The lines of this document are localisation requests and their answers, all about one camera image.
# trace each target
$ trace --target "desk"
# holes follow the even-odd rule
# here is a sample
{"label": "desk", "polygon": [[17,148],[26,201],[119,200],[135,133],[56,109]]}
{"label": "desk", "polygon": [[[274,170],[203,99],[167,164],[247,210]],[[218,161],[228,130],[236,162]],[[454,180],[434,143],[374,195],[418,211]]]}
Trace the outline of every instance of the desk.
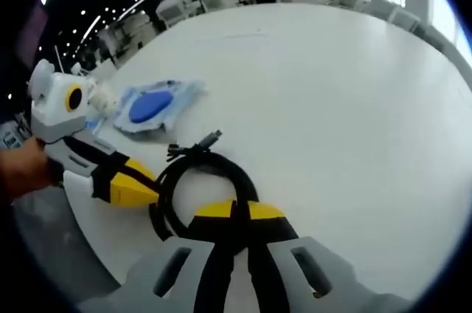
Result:
{"label": "desk", "polygon": [[[207,87],[173,137],[192,145],[219,128],[214,151],[244,168],[299,235],[350,261],[360,282],[415,299],[438,275],[465,227],[472,184],[472,94],[438,51],[364,14],[263,4],[179,23],[110,85],[120,93],[166,78]],[[157,141],[132,142],[109,125],[100,136],[156,175],[166,166]],[[189,223],[198,205],[231,194],[222,179],[191,173],[174,203]],[[119,282],[159,249],[147,209],[68,197]]]}

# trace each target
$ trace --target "blue object in plastic bag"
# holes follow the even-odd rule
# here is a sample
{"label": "blue object in plastic bag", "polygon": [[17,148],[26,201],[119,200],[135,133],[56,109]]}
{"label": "blue object in plastic bag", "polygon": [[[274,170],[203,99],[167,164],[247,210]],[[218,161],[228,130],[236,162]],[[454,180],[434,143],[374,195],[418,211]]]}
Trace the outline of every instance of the blue object in plastic bag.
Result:
{"label": "blue object in plastic bag", "polygon": [[202,82],[177,80],[130,87],[122,95],[114,126],[132,134],[159,128],[168,131],[173,128],[177,116],[202,90]]}

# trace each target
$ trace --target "blue disc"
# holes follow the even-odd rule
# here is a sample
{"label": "blue disc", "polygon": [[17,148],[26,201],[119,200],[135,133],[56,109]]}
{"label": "blue disc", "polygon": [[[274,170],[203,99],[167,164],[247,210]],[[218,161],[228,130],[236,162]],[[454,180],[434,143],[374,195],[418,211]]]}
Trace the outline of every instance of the blue disc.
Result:
{"label": "blue disc", "polygon": [[143,123],[155,117],[165,109],[172,101],[173,96],[169,92],[152,92],[138,97],[130,107],[128,114],[132,123]]}

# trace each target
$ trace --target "human hand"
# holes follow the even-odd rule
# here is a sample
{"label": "human hand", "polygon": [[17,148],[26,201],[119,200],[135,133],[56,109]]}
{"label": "human hand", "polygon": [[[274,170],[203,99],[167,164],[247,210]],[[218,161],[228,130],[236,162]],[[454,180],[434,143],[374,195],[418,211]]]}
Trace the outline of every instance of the human hand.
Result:
{"label": "human hand", "polygon": [[20,148],[0,151],[0,177],[10,200],[51,185],[44,146],[35,137]]}

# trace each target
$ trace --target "white round table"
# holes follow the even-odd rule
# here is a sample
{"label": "white round table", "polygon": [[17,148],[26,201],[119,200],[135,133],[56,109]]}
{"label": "white round table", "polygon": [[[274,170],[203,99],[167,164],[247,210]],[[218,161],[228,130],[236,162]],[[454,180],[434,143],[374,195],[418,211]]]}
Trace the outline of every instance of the white round table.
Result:
{"label": "white round table", "polygon": [[[352,263],[364,285],[415,299],[440,273],[471,210],[472,94],[438,51],[370,16],[267,4],[177,24],[110,84],[119,94],[168,78],[206,83],[170,138],[192,145],[220,129],[212,149],[245,169],[300,236]],[[134,142],[110,125],[100,136],[155,175],[167,165],[162,140]],[[225,181],[190,173],[175,206],[190,223],[197,206],[232,194]],[[120,283],[159,249],[147,208],[68,197]],[[250,301],[250,278],[234,277],[228,310],[238,295]]]}

